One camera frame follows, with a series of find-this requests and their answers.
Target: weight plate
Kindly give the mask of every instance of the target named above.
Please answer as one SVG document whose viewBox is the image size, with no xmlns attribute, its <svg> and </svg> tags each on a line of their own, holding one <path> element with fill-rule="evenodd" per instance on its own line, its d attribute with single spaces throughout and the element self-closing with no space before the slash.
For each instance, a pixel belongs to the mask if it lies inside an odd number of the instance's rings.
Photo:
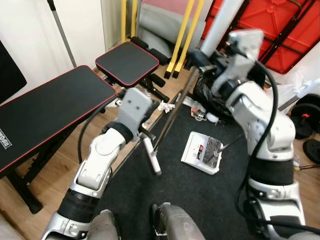
<svg viewBox="0 0 320 240">
<path fill-rule="evenodd" d="M 296 102 L 295 105 L 300 104 L 313 104 L 320 108 L 320 96 L 317 94 L 309 93 Z"/>
<path fill-rule="evenodd" d="M 301 123 L 301 118 L 299 116 L 292 116 L 291 120 L 295 127 L 295 139 L 305 139 L 310 137 L 314 132 L 307 121 Z"/>
<path fill-rule="evenodd" d="M 292 117 L 306 118 L 314 131 L 319 129 L 320 107 L 311 103 L 302 103 L 296 105 L 291 111 Z"/>
<path fill-rule="evenodd" d="M 320 141 L 310 139 L 303 143 L 305 155 L 315 164 L 320 164 Z"/>
</svg>

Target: weight bench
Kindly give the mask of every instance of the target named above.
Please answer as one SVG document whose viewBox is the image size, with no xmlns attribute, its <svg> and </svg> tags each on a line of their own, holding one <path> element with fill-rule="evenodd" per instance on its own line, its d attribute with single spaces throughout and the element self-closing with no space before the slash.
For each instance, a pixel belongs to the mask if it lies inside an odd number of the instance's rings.
<svg viewBox="0 0 320 240">
<path fill-rule="evenodd" d="M 115 95 L 88 66 L 79 66 L 0 106 L 0 179 L 7 176 L 33 214 L 42 204 L 28 185 L 77 125 Z M 20 177 L 16 168 L 37 153 Z"/>
<path fill-rule="evenodd" d="M 158 68 L 159 60 L 131 41 L 104 53 L 95 60 L 95 65 L 107 76 L 107 81 L 111 84 L 117 83 L 125 88 L 140 84 L 164 102 L 169 101 L 169 98 L 152 83 L 160 87 L 166 83 L 157 75 L 151 74 Z"/>
</svg>

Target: yellow pole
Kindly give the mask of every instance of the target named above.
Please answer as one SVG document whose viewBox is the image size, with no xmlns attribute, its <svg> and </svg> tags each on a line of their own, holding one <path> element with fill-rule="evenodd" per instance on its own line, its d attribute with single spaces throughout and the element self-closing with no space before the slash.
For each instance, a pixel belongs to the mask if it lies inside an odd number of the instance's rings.
<svg viewBox="0 0 320 240">
<path fill-rule="evenodd" d="M 188 35 L 186 36 L 186 40 L 185 40 L 185 43 L 184 43 L 184 46 L 183 46 L 183 50 L 182 50 L 181 56 L 179 58 L 179 61 L 178 61 L 177 65 L 175 66 L 175 69 L 174 69 L 174 72 L 173 72 L 173 75 L 172 75 L 174 78 L 178 77 L 178 75 L 180 73 L 180 70 L 182 68 L 182 65 L 184 64 L 184 61 L 185 61 L 186 55 L 187 55 L 187 51 L 188 51 L 188 48 L 190 46 L 190 42 L 191 42 L 192 36 L 194 35 L 195 29 L 196 29 L 196 26 L 197 26 L 197 22 L 198 22 L 198 19 L 199 19 L 199 15 L 200 15 L 201 10 L 202 10 L 202 8 L 204 6 L 204 3 L 205 3 L 205 0 L 199 0 L 198 5 L 196 7 L 196 10 L 195 10 L 195 13 L 194 13 L 194 16 L 193 16 L 193 20 L 192 20 L 192 23 L 191 23 L 191 27 L 189 29 Z"/>
<path fill-rule="evenodd" d="M 137 10 L 138 10 L 138 0 L 132 0 L 131 37 L 134 37 L 136 35 Z"/>
<path fill-rule="evenodd" d="M 126 41 L 126 12 L 127 0 L 121 0 L 121 42 Z"/>
<path fill-rule="evenodd" d="M 167 69 L 165 71 L 165 74 L 164 74 L 164 77 L 166 79 L 170 78 L 171 72 L 174 69 L 174 66 L 175 66 L 175 63 L 176 63 L 176 60 L 177 60 L 177 57 L 178 57 L 178 51 L 179 51 L 179 48 L 180 48 L 180 45 L 181 45 L 181 42 L 182 42 L 182 38 L 183 38 L 185 30 L 186 30 L 187 24 L 188 24 L 188 19 L 189 19 L 192 7 L 194 5 L 194 2 L 195 2 L 195 0 L 189 0 L 188 4 L 186 6 L 184 17 L 183 17 L 183 21 L 182 21 L 182 24 L 181 24 L 181 27 L 180 27 L 180 30 L 179 30 L 179 34 L 178 34 L 178 37 L 177 37 L 177 40 L 176 40 L 176 43 L 175 43 L 175 47 L 174 47 L 174 50 L 173 50 L 172 58 L 171 58 L 171 61 L 169 63 L 169 66 L 167 67 Z"/>
</svg>

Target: wooden floor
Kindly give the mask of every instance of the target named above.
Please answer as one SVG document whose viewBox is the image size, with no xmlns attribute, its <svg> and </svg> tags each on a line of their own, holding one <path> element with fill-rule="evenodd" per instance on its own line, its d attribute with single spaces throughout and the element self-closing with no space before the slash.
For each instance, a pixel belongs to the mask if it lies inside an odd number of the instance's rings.
<svg viewBox="0 0 320 240">
<path fill-rule="evenodd" d="M 156 71 L 159 76 L 163 76 L 164 72 L 164 67 L 160 67 Z M 189 72 L 183 69 L 179 75 L 179 79 L 170 78 L 166 81 L 166 85 L 161 91 L 172 100 L 181 88 L 183 88 L 188 75 Z M 160 114 L 161 113 L 156 110 L 151 117 L 152 122 L 154 122 Z M 100 133 L 101 128 L 105 124 L 114 120 L 116 115 L 117 109 L 108 108 L 105 114 L 99 114 L 88 126 L 82 141 L 83 158 L 87 156 L 91 140 Z M 69 183 L 78 169 L 77 142 L 82 126 L 83 124 L 80 124 L 73 131 L 29 186 L 30 190 L 44 205 L 43 209 L 37 214 L 32 215 L 29 212 L 28 207 L 7 178 L 0 179 L 0 210 L 27 240 L 40 239 L 52 213 L 59 207 Z M 312 164 L 302 150 L 302 143 L 302 141 L 298 140 L 294 142 L 296 154 L 300 157 L 303 165 Z M 118 159 L 112 166 L 113 169 L 116 169 L 120 165 L 135 144 L 136 143 L 129 143 L 120 152 Z M 30 164 L 30 160 L 26 161 L 18 168 L 18 172 L 23 175 L 28 170 Z M 295 173 L 295 177 L 300 182 L 300 193 L 306 223 L 310 226 L 320 228 L 320 170 L 313 168 L 299 171 Z"/>
</svg>

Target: red trim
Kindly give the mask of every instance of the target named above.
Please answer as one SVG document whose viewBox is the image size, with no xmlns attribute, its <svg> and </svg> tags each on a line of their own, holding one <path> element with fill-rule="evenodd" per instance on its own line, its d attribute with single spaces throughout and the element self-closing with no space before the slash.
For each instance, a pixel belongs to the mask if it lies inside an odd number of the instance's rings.
<svg viewBox="0 0 320 240">
<path fill-rule="evenodd" d="M 107 69 L 105 69 L 103 66 L 101 66 L 100 64 L 97 63 L 97 59 L 102 57 L 103 55 L 113 51 L 114 49 L 116 49 L 117 47 L 119 47 L 120 45 L 122 44 L 126 44 L 126 43 L 131 43 L 133 45 L 135 45 L 137 48 L 140 48 L 141 50 L 143 50 L 144 52 L 146 52 L 147 54 L 149 54 L 151 57 L 153 57 L 156 61 L 157 61 L 157 64 L 150 68 L 149 71 L 147 71 L 145 74 L 141 75 L 140 77 L 138 77 L 133 83 L 131 84 L 125 84 L 123 81 L 121 81 L 118 77 L 116 77 L 115 75 L 113 75 L 111 72 L 109 72 Z M 156 67 L 159 66 L 159 60 L 158 58 L 156 58 L 155 56 L 153 56 L 150 52 L 146 51 L 145 49 L 143 49 L 142 47 L 136 45 L 135 43 L 131 42 L 131 41 L 128 41 L 128 42 L 123 42 L 121 44 L 119 44 L 118 46 L 115 46 L 114 48 L 110 49 L 109 51 L 107 51 L 106 53 L 102 54 L 101 56 L 97 57 L 97 59 L 95 60 L 95 65 L 99 66 L 101 69 L 103 69 L 104 71 L 106 71 L 108 74 L 110 74 L 112 77 L 114 77 L 115 79 L 117 79 L 120 83 L 122 83 L 124 86 L 127 86 L 127 87 L 130 87 L 134 84 L 136 84 L 137 81 L 139 81 L 142 77 L 144 77 L 145 75 L 147 75 L 148 73 L 150 73 L 153 69 L 155 69 Z"/>
<path fill-rule="evenodd" d="M 88 68 L 92 71 L 92 69 L 91 69 L 89 66 L 87 66 L 87 65 L 80 65 L 80 66 L 77 66 L 77 67 L 74 68 L 74 69 L 77 69 L 77 68 L 83 67 L 83 66 L 88 67 Z M 71 70 L 63 73 L 63 74 L 57 76 L 56 78 L 54 78 L 54 79 L 52 79 L 52 80 L 55 80 L 55 79 L 59 78 L 60 76 L 66 74 L 66 73 L 71 72 L 71 71 L 74 70 L 74 69 L 71 69 Z M 103 81 L 105 84 L 109 85 L 109 86 L 114 90 L 114 88 L 113 88 L 110 84 L 108 84 L 106 81 L 104 81 L 98 74 L 96 74 L 94 71 L 92 71 L 92 72 L 93 72 L 95 75 L 97 75 L 101 81 Z M 30 91 L 27 91 L 26 93 L 22 94 L 21 96 L 27 94 L 28 92 L 33 91 L 34 89 L 32 89 L 32 90 L 30 90 Z M 116 90 L 114 90 L 114 94 L 113 94 L 112 96 L 110 96 L 108 99 L 104 100 L 103 102 L 101 102 L 101 103 L 98 104 L 97 106 L 93 107 L 91 110 L 89 110 L 88 112 L 84 113 L 83 115 L 81 115 L 80 117 L 78 117 L 77 119 L 75 119 L 74 121 L 72 121 L 71 123 L 69 123 L 68 125 L 66 125 L 64 128 L 62 128 L 62 129 L 60 129 L 59 131 L 57 131 L 57 132 L 56 132 L 55 134 L 53 134 L 52 136 L 48 137 L 47 139 L 45 139 L 44 141 L 42 141 L 41 143 L 39 143 L 39 144 L 36 145 L 35 147 L 31 148 L 29 151 L 25 152 L 23 155 L 21 155 L 20 157 L 18 157 L 16 160 L 12 161 L 10 164 L 8 164 L 8 165 L 5 166 L 4 168 L 2 168 L 2 169 L 0 170 L 0 173 L 1 173 L 3 170 L 5 170 L 5 169 L 7 169 L 8 167 L 10 167 L 10 166 L 11 166 L 12 164 L 14 164 L 15 162 L 17 162 L 17 161 L 18 161 L 19 159 L 21 159 L 23 156 L 25 156 L 25 155 L 27 155 L 28 153 L 32 152 L 34 149 L 36 149 L 36 148 L 38 148 L 39 146 L 41 146 L 42 144 L 44 144 L 45 142 L 47 142 L 48 140 L 50 140 L 52 137 L 54 137 L 54 136 L 56 136 L 57 134 L 61 133 L 61 132 L 62 132 L 63 130 L 65 130 L 67 127 L 69 127 L 70 125 L 72 125 L 73 123 L 75 123 L 76 121 L 78 121 L 79 119 L 83 118 L 83 117 L 84 117 L 85 115 L 87 115 L 88 113 L 92 112 L 92 111 L 93 111 L 94 109 L 96 109 L 97 107 L 101 106 L 102 104 L 104 104 L 105 102 L 107 102 L 108 100 L 110 100 L 111 98 L 113 98 L 113 97 L 116 95 L 116 93 L 117 93 Z"/>
</svg>

